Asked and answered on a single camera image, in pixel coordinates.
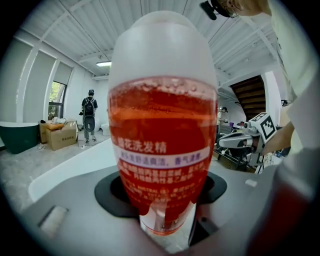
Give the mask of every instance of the black backpack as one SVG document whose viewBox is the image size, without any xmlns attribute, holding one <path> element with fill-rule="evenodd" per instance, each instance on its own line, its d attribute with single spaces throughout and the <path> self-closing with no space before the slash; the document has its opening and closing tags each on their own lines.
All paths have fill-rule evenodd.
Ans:
<svg viewBox="0 0 320 256">
<path fill-rule="evenodd" d="M 94 107 L 95 99 L 89 99 L 88 97 L 85 98 L 85 104 L 84 104 L 84 116 L 94 116 L 95 115 L 95 107 Z"/>
</svg>

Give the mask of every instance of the floor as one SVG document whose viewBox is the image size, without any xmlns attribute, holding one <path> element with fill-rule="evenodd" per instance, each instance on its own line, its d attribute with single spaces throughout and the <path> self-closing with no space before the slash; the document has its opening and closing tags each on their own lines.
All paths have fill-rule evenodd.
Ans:
<svg viewBox="0 0 320 256">
<path fill-rule="evenodd" d="M 0 184 L 12 208 L 21 213 L 32 204 L 28 187 L 35 178 L 110 138 L 110 136 L 103 136 L 102 130 L 96 132 L 95 136 L 96 141 L 90 140 L 88 145 L 85 145 L 82 130 L 79 132 L 78 143 L 56 151 L 52 151 L 47 144 L 42 149 L 39 144 L 19 154 L 11 154 L 6 150 L 0 151 Z"/>
</svg>

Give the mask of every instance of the staircase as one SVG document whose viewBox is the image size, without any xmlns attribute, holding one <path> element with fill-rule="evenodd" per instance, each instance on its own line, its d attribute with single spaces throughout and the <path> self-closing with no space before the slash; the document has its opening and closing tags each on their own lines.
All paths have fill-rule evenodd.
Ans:
<svg viewBox="0 0 320 256">
<path fill-rule="evenodd" d="M 230 86 L 237 97 L 246 120 L 261 112 L 266 112 L 266 94 L 264 81 L 260 75 Z"/>
</svg>

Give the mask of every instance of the ceiling light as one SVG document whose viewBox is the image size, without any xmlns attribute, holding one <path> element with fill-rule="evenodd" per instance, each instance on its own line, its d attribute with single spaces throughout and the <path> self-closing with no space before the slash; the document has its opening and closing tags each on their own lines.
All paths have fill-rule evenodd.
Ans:
<svg viewBox="0 0 320 256">
<path fill-rule="evenodd" d="M 96 65 L 99 67 L 108 67 L 111 66 L 111 61 L 98 62 Z"/>
</svg>

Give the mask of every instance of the white label stripe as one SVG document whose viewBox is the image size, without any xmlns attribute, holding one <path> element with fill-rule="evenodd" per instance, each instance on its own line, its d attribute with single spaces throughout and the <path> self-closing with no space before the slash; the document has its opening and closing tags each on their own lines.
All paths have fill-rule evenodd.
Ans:
<svg viewBox="0 0 320 256">
<path fill-rule="evenodd" d="M 122 159 L 129 164 L 153 169 L 174 169 L 191 166 L 206 159 L 210 153 L 207 146 L 201 150 L 184 154 L 143 154 L 125 150 L 113 144 L 114 154 L 118 159 Z"/>
</svg>

